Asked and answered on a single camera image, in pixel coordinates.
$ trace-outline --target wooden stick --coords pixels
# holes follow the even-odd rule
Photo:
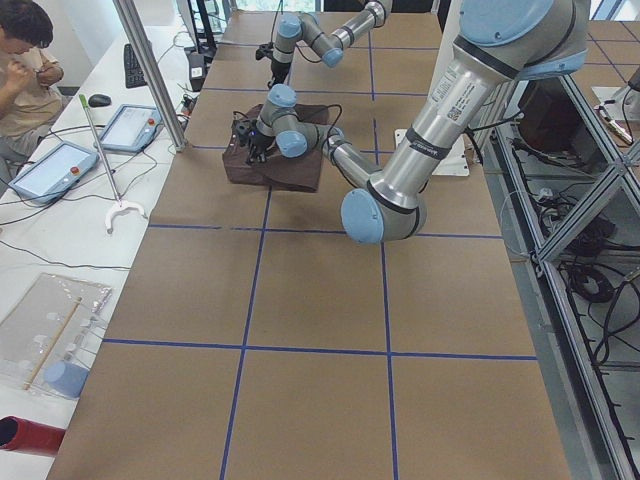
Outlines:
[[[62,322],[62,326],[60,327],[58,332],[51,339],[51,343],[49,344],[49,346],[47,347],[46,351],[44,352],[42,358],[38,362],[38,365],[36,365],[36,368],[34,368],[33,372],[31,372],[31,375],[30,375],[29,379],[22,386],[23,390],[29,390],[29,388],[33,384],[33,381],[38,376],[38,373],[40,373],[40,370],[42,369],[42,366],[44,365],[44,362],[46,362],[47,358],[49,358],[49,355],[51,354],[51,351],[53,350],[53,347],[55,347],[56,343],[58,343],[58,340],[60,340],[60,337],[62,336],[62,332],[64,332],[64,329],[67,328],[67,325],[69,325],[69,322],[71,321],[71,318],[75,315],[76,310],[78,310],[78,307],[80,306],[80,303],[82,303],[82,297],[77,297],[76,298],[76,303],[73,305],[73,308],[71,309],[71,311],[65,317],[64,321]]]

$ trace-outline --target brown bag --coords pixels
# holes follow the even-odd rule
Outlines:
[[[261,109],[262,105],[256,105],[246,115],[253,120],[258,117]],[[329,112],[324,105],[296,105],[295,110],[302,122],[327,124]],[[222,154],[229,181],[299,192],[317,191],[322,171],[322,153],[312,150],[301,157],[287,158],[282,156],[275,142],[273,145],[275,152],[267,157],[266,162],[247,164],[249,148],[240,146],[232,130],[227,149]]]

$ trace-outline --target red cylinder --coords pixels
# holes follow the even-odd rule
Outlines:
[[[0,420],[0,450],[54,457],[66,430],[19,417]]]

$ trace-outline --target white table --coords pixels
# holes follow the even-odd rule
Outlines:
[[[176,23],[168,27],[148,27],[147,35],[152,42],[156,58],[165,52],[159,62],[160,71],[177,107],[182,99],[184,88],[188,88],[188,64],[181,48],[187,43],[188,36],[179,35],[176,42],[180,46],[169,49],[174,43],[175,35],[182,29]],[[80,88],[87,98],[94,93],[109,95],[112,105],[92,109],[94,123],[106,124],[121,104],[153,105],[153,98],[148,87],[127,90],[124,86],[122,68],[122,50],[126,43],[124,33],[105,53],[96,68]],[[87,125],[85,113],[77,96],[65,109],[53,130]],[[62,133],[64,140],[93,148],[93,137],[90,130]],[[34,154],[34,159],[41,157],[60,142],[55,137],[43,141]],[[142,154],[136,156],[126,165],[123,163],[130,157],[109,154],[109,162],[116,169],[115,181],[122,193],[130,181],[137,175],[147,171],[157,162],[157,166],[144,174],[130,187],[125,199],[141,204],[147,213],[156,204],[162,185],[169,172],[175,149],[166,130],[146,149],[151,158]],[[81,183],[91,180],[87,185],[69,192],[65,198],[78,198],[97,194],[113,198],[107,177],[103,174],[101,163],[85,176]],[[20,203],[6,205],[18,200],[17,195],[7,191],[0,200],[0,224],[22,218],[34,212],[32,208]],[[108,235],[104,226],[107,210],[113,200],[86,198],[77,202],[59,201],[52,208],[12,225],[2,226],[0,240],[16,247],[28,249],[52,261],[67,264],[121,265],[130,267],[144,235],[148,220],[136,211],[115,217],[113,233]],[[31,255],[12,250],[0,244],[0,321],[24,296],[27,289],[41,273],[53,273],[105,284],[112,288],[111,298],[102,311],[102,317],[108,320],[118,301],[125,280],[126,270],[66,268],[48,265]],[[42,395],[34,395],[0,385],[0,418],[14,415],[30,420],[66,428],[74,412],[76,402]],[[53,463],[52,458],[38,457],[16,452],[0,452],[0,480],[28,478],[43,479]]]

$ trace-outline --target label on robot arm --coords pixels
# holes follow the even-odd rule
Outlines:
[[[447,68],[446,73],[440,79],[438,86],[431,92],[431,99],[438,103],[447,96],[449,90],[458,79],[458,74],[451,67]]]
[[[456,125],[464,126],[471,120],[474,107],[482,101],[487,88],[464,78],[452,68],[448,68],[438,86],[431,93],[431,100],[438,107],[438,113]]]

